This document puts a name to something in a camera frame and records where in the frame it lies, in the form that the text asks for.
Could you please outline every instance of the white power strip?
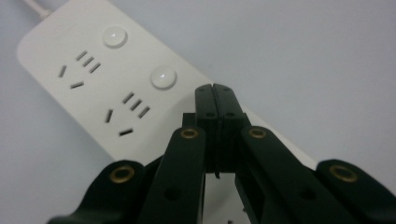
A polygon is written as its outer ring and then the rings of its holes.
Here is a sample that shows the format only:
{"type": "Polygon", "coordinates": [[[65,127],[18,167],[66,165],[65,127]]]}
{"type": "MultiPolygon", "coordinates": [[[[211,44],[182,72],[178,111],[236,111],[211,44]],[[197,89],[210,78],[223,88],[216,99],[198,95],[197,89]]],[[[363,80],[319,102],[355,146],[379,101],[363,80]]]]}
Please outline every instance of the white power strip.
{"type": "MultiPolygon", "coordinates": [[[[194,90],[212,83],[105,0],[69,1],[22,40],[18,58],[111,157],[143,164],[164,153],[183,113],[194,111],[194,90]]],[[[252,124],[272,129],[244,110],[252,124]]],[[[303,164],[315,166],[272,130],[303,164]]],[[[206,181],[208,207],[224,195],[219,184],[206,181]]],[[[227,195],[227,218],[246,220],[237,193],[227,195]]]]}

